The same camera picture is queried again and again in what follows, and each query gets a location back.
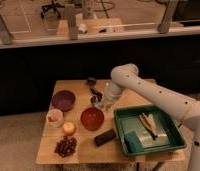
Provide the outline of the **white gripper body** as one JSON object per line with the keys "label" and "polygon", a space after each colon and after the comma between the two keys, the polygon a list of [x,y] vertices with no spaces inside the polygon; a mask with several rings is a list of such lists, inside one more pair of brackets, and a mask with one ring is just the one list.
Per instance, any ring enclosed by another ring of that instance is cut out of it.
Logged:
{"label": "white gripper body", "polygon": [[117,101],[123,92],[123,88],[113,81],[107,82],[104,89],[104,105],[110,106]]}

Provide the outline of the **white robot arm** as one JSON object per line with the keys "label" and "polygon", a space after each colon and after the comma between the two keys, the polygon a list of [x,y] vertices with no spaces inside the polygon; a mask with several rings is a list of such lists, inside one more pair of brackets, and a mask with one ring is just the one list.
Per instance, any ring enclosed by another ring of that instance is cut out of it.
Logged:
{"label": "white robot arm", "polygon": [[184,124],[194,132],[187,171],[200,171],[200,101],[145,81],[138,73],[132,63],[114,67],[104,89],[105,104],[110,106],[130,89]]}

